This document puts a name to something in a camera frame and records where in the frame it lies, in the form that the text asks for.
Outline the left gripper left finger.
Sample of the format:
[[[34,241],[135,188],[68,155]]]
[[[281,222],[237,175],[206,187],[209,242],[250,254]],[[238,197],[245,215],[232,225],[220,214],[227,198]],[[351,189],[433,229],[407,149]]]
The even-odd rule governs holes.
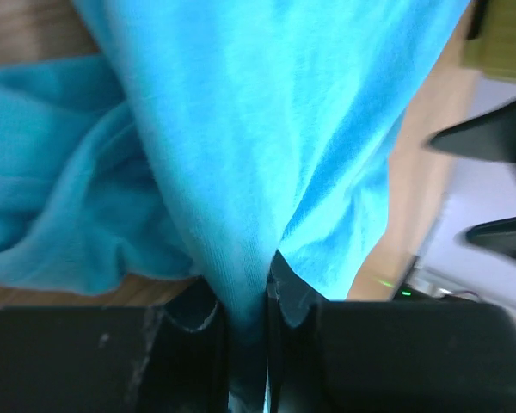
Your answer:
[[[0,309],[0,412],[225,412],[223,309],[204,281],[163,305]]]

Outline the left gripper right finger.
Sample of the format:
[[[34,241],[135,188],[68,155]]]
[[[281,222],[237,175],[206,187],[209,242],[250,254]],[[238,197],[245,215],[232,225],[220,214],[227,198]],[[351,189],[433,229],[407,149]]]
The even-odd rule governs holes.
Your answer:
[[[463,299],[330,301],[267,280],[271,412],[516,412],[516,324]]]

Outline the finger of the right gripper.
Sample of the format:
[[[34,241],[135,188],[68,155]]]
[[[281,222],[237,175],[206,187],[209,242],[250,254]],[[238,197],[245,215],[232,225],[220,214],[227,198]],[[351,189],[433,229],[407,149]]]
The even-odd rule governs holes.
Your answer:
[[[516,100],[435,133],[427,146],[458,157],[516,163]]]
[[[470,245],[516,261],[516,217],[473,226],[464,233],[464,239]]]

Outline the cyan t shirt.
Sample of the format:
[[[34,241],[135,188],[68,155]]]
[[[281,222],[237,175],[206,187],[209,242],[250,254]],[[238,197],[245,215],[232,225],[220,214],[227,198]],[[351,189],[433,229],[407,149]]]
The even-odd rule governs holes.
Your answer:
[[[77,1],[100,52],[0,67],[0,285],[202,276],[231,392],[265,396],[276,252],[344,299],[404,112],[464,1]]]

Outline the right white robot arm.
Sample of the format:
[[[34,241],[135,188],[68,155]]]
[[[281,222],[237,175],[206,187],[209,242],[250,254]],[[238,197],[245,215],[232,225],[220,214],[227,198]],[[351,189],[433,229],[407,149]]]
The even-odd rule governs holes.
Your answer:
[[[435,133],[427,148],[456,169],[402,296],[414,288],[516,311],[516,98]]]

